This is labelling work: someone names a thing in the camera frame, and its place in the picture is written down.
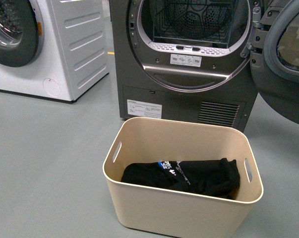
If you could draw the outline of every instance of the black clothing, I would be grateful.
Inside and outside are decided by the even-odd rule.
[[[124,171],[126,183],[233,199],[239,188],[236,160],[134,163]]]

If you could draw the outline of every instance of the printed graphic on shirt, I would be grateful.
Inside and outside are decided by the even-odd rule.
[[[177,162],[160,161],[160,162],[158,162],[158,165],[162,169],[167,170],[174,176],[182,176],[188,184],[191,184],[190,181],[188,180],[188,178],[185,176],[184,172],[182,171],[182,169],[180,167],[180,163],[181,163],[181,161],[177,161]]]

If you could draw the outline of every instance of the dark gray dryer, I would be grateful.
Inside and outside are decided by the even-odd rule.
[[[120,117],[299,123],[299,0],[110,0]]]

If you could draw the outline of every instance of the tumble dryer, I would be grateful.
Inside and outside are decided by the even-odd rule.
[[[110,0],[120,117],[299,123],[299,0]]]
[[[73,102],[108,72],[102,0],[0,0],[0,90]]]

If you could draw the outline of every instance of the washing machine door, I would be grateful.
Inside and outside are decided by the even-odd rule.
[[[1,64],[21,67],[35,59],[42,36],[39,13],[35,0],[0,0]]]
[[[250,63],[258,91],[299,124],[299,0],[272,1],[254,27]]]

